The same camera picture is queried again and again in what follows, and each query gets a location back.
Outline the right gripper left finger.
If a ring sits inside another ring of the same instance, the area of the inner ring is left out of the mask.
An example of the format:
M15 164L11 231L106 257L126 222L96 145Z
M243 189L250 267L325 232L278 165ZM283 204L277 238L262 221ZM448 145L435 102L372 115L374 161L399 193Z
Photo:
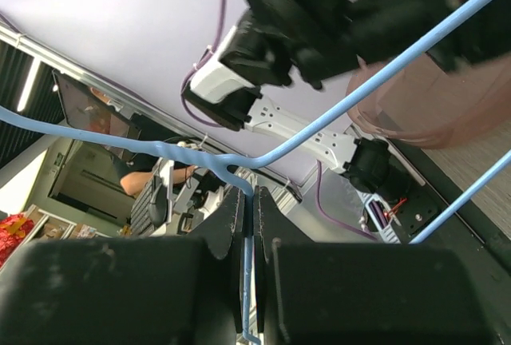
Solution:
M245 198L187 235L35 241L1 273L4 344L233 344Z

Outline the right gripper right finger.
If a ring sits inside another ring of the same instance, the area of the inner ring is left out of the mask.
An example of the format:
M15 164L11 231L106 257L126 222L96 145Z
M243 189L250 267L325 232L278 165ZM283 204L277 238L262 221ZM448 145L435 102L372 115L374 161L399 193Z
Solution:
M509 343L508 275L437 245L316 242L265 187L253 211L265 343Z

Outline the light blue wire hanger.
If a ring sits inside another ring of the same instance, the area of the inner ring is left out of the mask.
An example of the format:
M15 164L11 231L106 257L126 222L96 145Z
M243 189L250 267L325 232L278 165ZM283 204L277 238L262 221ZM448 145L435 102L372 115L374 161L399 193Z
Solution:
M255 274L255 246L254 246L254 224L253 224L253 201L257 188L235 176L228 171L231 165L244 166L251 169L257 169L268 165L291 152L318 133L323 127L330 124L334 119L340 117L354 105L357 105L363 98L374 92L382 83L388 81L400 69L410 64L419 54L429 49L435 42L445 37L450 31L456 29L470 16L478 12L483 6L489 4L492 0L469 0L458 10L439 22L430 31L420 37L415 43L406 48L397 57L390 60L390 64L377 75L372 77L363 86L355 90L346 99L339 102L327 113L316 119L314 122L298 131L295 135L285 140L279 147L270 153L249 159L235 155L213 156L208 153L201 153L172 146L163 142L142 142L133 141L123 137L107 137L99 133L86 132L82 130L70 129L33 121L21 117L8 110L1 112L3 121L20 128L33 130L39 133L53 134L60 137L71 137L83 141L97 144L113 145L119 148L127 149L135 153L147 153L172 158L177 161L196 164L211 169L223 181L231 184L234 189L241 191L245 198L244 205L244 223L243 223L243 246L241 258L241 277L240 277L240 302L242 314L242 329L239 334L243 334L248 329L248 310L250 307L251 293L250 288L256 288ZM440 225L443 224L455 211L457 211L478 189L486 184L487 178L480 178L472 188L464 192L456 199L434 222L421 232L414 240L407 245L424 245L424 240Z

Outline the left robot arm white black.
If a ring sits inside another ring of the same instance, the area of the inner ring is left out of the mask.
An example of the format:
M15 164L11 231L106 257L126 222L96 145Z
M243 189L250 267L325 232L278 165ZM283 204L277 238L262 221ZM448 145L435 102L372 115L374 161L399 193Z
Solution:
M248 9L184 83L218 125L288 139L305 122L262 94L297 69L314 89L344 73L353 92L469 0L247 0ZM349 109L368 139L323 130L303 145L358 190L404 195L388 149L465 144L510 118L510 0L492 0Z

